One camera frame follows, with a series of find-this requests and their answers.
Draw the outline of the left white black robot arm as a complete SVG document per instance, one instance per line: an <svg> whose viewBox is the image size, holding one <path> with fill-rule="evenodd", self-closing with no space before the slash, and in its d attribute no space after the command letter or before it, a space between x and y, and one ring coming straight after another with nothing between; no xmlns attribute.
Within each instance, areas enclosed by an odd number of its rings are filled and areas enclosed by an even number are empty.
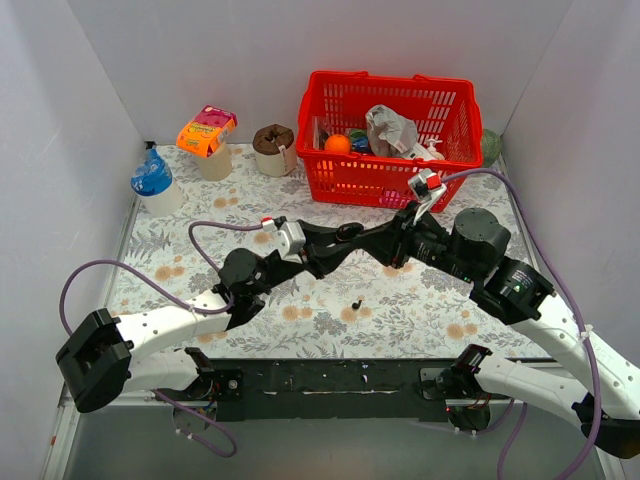
<svg viewBox="0 0 640 480"><path fill-rule="evenodd" d="M178 344L248 323L274 287L303 272L327 276L365 236L359 223L329 228L280 217L260 227L275 233L276 249L267 256L232 250L217 270L218 283L201 294L187 300L169 295L165 307L123 316L101 308L67 330L56 363L79 412L97 411L125 392L158 388L205 398L213 377L204 358Z"/></svg>

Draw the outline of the glossy black gold-trimmed case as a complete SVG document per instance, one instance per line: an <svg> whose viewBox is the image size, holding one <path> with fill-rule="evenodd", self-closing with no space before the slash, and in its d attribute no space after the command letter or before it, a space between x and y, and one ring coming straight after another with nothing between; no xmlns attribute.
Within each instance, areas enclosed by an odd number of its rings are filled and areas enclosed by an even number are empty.
<svg viewBox="0 0 640 480"><path fill-rule="evenodd" d="M335 233L335 238L339 242L351 241L364 230L364 226L358 222L350 222L341 225Z"/></svg>

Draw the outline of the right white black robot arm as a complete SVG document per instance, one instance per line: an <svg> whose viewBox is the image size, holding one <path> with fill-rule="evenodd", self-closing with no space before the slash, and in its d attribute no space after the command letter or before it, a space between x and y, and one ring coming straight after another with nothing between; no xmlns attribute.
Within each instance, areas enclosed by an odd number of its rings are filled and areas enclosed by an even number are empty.
<svg viewBox="0 0 640 480"><path fill-rule="evenodd" d="M638 455L638 367L587 329L568 295L559 295L529 264L506 256L511 234L492 213L467 208L446 230L411 204L390 222L342 227L337 237L385 266L415 259L471 284L469 298L478 308L532 340L569 374L545 374L470 345L429 381L433 392L519 399L579 427L589 447L621 459Z"/></svg>

